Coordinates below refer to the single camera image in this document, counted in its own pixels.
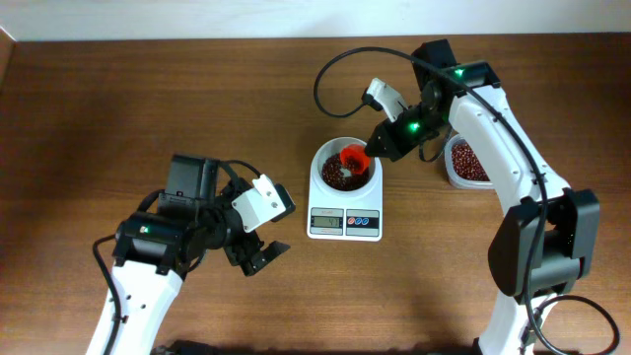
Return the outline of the orange measuring scoop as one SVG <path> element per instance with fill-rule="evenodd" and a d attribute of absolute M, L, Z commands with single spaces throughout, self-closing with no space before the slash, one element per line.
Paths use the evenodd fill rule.
<path fill-rule="evenodd" d="M 364 146 L 350 144 L 340 152 L 340 161 L 344 169 L 351 175 L 362 175 L 370 166 L 370 158 L 364 152 Z"/>

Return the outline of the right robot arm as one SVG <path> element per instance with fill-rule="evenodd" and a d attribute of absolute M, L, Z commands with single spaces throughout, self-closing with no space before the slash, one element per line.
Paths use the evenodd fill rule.
<path fill-rule="evenodd" d="M 504 219 L 488 250 L 499 290 L 475 354 L 530 354 L 536 342 L 551 353 L 542 326 L 553 305 L 573 301 L 576 282 L 591 271 L 599 202 L 575 190 L 538 153 L 517 122 L 501 81 L 485 61 L 456 62 L 445 39 L 423 43 L 406 55 L 421 101 L 406 104 L 399 92 L 374 79 L 366 105 L 386 114 L 369 138 L 371 157 L 397 161 L 452 127 L 489 177 Z"/>

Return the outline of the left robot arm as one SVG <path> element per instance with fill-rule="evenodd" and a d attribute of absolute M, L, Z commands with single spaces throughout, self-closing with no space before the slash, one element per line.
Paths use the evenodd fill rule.
<path fill-rule="evenodd" d="M 107 284 L 91 354 L 148 354 L 188 273 L 210 250 L 222 250 L 253 276 L 288 250 L 256 230 L 293 213 L 287 189 L 267 175 L 239 177 L 232 162 L 175 154 L 167 185 L 148 194 L 117 227 L 113 265 L 93 255 Z"/>

